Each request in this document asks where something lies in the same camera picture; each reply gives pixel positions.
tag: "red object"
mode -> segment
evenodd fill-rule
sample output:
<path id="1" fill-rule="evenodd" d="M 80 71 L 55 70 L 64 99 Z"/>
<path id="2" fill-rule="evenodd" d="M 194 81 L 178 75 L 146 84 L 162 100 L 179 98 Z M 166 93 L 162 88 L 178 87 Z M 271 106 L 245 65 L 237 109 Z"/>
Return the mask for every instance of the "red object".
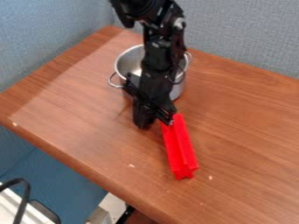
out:
<path id="1" fill-rule="evenodd" d="M 162 128 L 173 173 L 177 179 L 191 179 L 194 177 L 193 173 L 199 169 L 199 163 L 194 153 L 183 114 L 175 114 L 173 126 L 162 123 Z"/>

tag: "metal pot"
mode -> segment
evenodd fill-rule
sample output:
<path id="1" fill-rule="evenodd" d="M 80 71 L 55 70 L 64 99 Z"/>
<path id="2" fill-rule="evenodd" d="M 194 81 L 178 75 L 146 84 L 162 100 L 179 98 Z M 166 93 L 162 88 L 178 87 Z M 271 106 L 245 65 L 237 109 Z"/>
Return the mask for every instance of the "metal pot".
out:
<path id="1" fill-rule="evenodd" d="M 116 72 L 111 75 L 108 78 L 108 84 L 114 88 L 122 88 L 123 83 L 127 80 L 127 73 L 132 73 L 138 76 L 142 75 L 142 60 L 146 56 L 146 50 L 144 45 L 136 45 L 127 49 L 116 58 L 115 63 L 115 70 Z M 178 71 L 177 78 L 175 78 L 175 85 L 173 86 L 173 92 L 171 92 L 171 99 L 173 101 L 179 98 L 179 96 L 183 93 L 185 89 L 185 83 L 186 83 L 186 71 L 189 68 L 189 65 L 193 61 L 193 55 L 187 52 L 185 54 L 185 59 L 181 62 L 181 68 L 182 70 Z M 118 74 L 120 78 L 120 85 L 116 85 L 112 83 L 112 78 Z"/>

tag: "wooden table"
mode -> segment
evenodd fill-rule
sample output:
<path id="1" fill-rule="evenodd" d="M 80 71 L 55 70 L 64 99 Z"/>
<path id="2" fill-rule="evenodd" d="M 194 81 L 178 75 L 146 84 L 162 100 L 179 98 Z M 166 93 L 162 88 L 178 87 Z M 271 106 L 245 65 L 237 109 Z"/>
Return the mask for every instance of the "wooden table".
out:
<path id="1" fill-rule="evenodd" d="M 0 123 L 159 223 L 299 223 L 299 82 L 191 50 L 186 114 L 195 179 L 170 171 L 159 123 L 132 124 L 108 85 L 142 37 L 107 27 L 0 95 Z"/>

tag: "stainless steel pot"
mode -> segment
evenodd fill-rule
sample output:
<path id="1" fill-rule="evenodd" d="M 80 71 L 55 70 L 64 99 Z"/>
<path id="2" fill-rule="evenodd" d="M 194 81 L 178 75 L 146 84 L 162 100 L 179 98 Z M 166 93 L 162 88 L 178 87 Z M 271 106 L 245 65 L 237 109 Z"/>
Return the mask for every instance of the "stainless steel pot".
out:
<path id="1" fill-rule="evenodd" d="M 112 86 L 114 88 L 122 88 L 123 87 L 122 85 L 127 80 L 127 73 L 132 73 L 138 76 L 142 75 L 140 63 L 144 56 L 146 56 L 144 45 L 136 45 L 131 47 L 118 56 L 115 63 L 116 72 L 108 78 L 110 86 Z M 181 62 L 182 70 L 178 71 L 177 74 L 175 79 L 177 84 L 173 86 L 173 92 L 171 92 L 173 101 L 177 100 L 183 93 L 186 83 L 186 71 L 189 65 L 191 64 L 191 61 L 193 61 L 193 55 L 187 52 L 185 54 L 185 59 Z M 120 85 L 112 83 L 112 78 L 116 74 L 120 78 Z"/>

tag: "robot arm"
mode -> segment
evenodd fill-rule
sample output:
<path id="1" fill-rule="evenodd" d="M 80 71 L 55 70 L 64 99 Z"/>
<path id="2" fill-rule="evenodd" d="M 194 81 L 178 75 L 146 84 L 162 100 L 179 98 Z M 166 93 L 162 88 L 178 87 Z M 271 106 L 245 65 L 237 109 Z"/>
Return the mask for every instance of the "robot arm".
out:
<path id="1" fill-rule="evenodd" d="M 175 77 L 185 57 L 183 9 L 174 0 L 111 0 L 123 25 L 127 28 L 139 22 L 144 27 L 144 58 L 138 85 L 127 75 L 124 90 L 134 96 L 135 125 L 148 128 L 155 118 L 173 124 L 177 107 L 170 98 Z"/>

